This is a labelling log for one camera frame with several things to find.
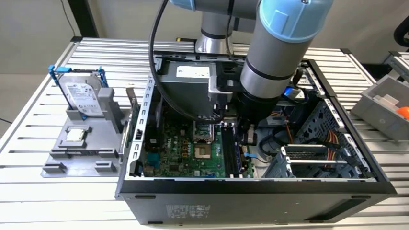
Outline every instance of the black cable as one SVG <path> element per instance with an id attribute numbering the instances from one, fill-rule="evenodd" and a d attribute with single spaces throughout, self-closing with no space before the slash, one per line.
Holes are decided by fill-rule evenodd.
<path id="1" fill-rule="evenodd" d="M 227 20 L 227 27 L 225 29 L 225 50 L 227 51 L 230 60 L 235 63 L 235 65 L 242 66 L 242 64 L 235 61 L 231 51 L 230 51 L 230 46 L 229 46 L 229 28 L 230 28 L 230 22 L 231 22 L 231 14 L 229 15 L 229 20 Z"/>
<path id="2" fill-rule="evenodd" d="M 261 160 L 258 157 L 251 157 L 253 159 L 258 160 L 261 163 L 267 164 L 266 161 Z"/>
<path id="3" fill-rule="evenodd" d="M 65 18 L 66 18 L 66 21 L 68 21 L 68 24 L 69 24 L 69 27 L 70 27 L 70 30 L 72 30 L 72 34 L 73 34 L 73 36 L 76 36 L 74 28 L 72 27 L 70 21 L 69 21 L 68 16 L 66 16 L 64 2 L 62 2 L 62 0 L 60 0 L 60 2 L 61 2 L 61 5 L 62 5 L 62 10 L 64 10 Z"/>
<path id="4" fill-rule="evenodd" d="M 161 82 L 158 80 L 157 70 L 155 70 L 155 67 L 154 67 L 154 60 L 153 60 L 153 44 L 154 44 L 154 37 L 155 37 L 157 27 L 158 27 L 158 23 L 159 23 L 159 19 L 161 19 L 163 10 L 166 8 L 166 4 L 167 4 L 167 0 L 163 0 L 161 2 L 161 6 L 159 6 L 158 11 L 157 11 L 157 15 L 155 15 L 155 18 L 154 18 L 154 23 L 153 23 L 153 27 L 152 27 L 152 31 L 150 31 L 150 36 L 149 36 L 149 50 L 148 50 L 149 67 L 150 67 L 150 72 L 152 72 L 152 77 L 154 79 L 155 87 L 157 87 L 157 90 L 158 90 L 162 98 L 167 102 L 169 106 L 185 118 L 187 118 L 187 119 L 190 119 L 190 120 L 193 120 L 195 122 L 199 122 L 199 123 L 217 124 L 217 123 L 219 123 L 222 121 L 222 110 L 219 111 L 221 115 L 214 113 L 214 115 L 218 116 L 217 118 L 210 117 L 209 119 L 205 119 L 205 118 L 198 118 L 197 116 L 193 116 L 191 114 L 185 112 L 183 109 L 173 102 L 173 100 L 170 99 L 169 95 L 166 94 L 166 91 L 162 88 Z"/>
<path id="5" fill-rule="evenodd" d="M 6 123 L 12 124 L 12 122 L 9 120 L 2 119 L 1 117 L 0 117 L 0 121 L 4 121 Z"/>

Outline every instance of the light blue robot arm cap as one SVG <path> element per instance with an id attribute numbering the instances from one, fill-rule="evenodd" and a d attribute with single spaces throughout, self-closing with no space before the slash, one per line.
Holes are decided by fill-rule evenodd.
<path id="1" fill-rule="evenodd" d="M 258 14 L 266 31 L 289 43 L 306 42 L 323 27 L 333 0 L 262 0 Z"/>
<path id="2" fill-rule="evenodd" d="M 170 3 L 173 3 L 174 6 L 178 6 L 183 9 L 195 10 L 194 7 L 194 0 L 170 0 Z"/>

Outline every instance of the aluminum extrusion table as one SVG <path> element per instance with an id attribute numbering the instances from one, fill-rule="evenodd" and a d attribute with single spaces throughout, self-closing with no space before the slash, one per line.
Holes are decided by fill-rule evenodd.
<path id="1" fill-rule="evenodd" d="M 247 45 L 234 52 L 246 54 Z M 157 42 L 157 50 L 193 52 L 190 42 Z M 56 66 L 106 71 L 109 86 L 120 106 L 129 107 L 125 87 L 134 87 L 141 98 L 149 74 L 145 41 L 84 38 L 70 42 Z M 359 93 L 375 81 L 347 50 L 310 48 L 314 59 L 350 110 Z M 116 177 L 42 178 L 48 158 L 64 125 L 66 104 L 60 89 L 46 75 L 0 140 L 0 226 L 4 229 L 130 229 L 140 226 L 124 201 L 113 198 Z M 362 210 L 335 224 L 183 226 L 187 229 L 291 229 L 333 227 L 337 230 L 409 229 L 409 142 L 391 142 L 363 121 L 353 123 L 393 182 L 398 196 Z"/>

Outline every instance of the gray bin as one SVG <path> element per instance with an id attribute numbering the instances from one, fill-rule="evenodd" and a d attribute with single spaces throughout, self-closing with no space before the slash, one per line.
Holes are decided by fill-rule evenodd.
<path id="1" fill-rule="evenodd" d="M 391 96 L 398 100 L 397 108 L 409 106 L 409 86 L 385 76 L 362 92 L 362 98 L 351 113 L 395 141 L 409 140 L 409 120 L 395 112 L 397 108 L 385 106 L 377 98 Z"/>

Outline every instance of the power supply label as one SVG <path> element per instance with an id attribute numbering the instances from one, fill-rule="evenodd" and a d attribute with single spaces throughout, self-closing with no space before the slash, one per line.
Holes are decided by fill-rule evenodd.
<path id="1" fill-rule="evenodd" d="M 77 110 L 86 116 L 102 115 L 92 87 L 85 83 L 66 83 L 65 86 Z"/>
<path id="2" fill-rule="evenodd" d="M 178 78 L 209 78 L 210 67 L 206 66 L 178 66 L 175 69 Z"/>
<path id="3" fill-rule="evenodd" d="M 166 205 L 169 218 L 206 218 L 210 205 Z"/>

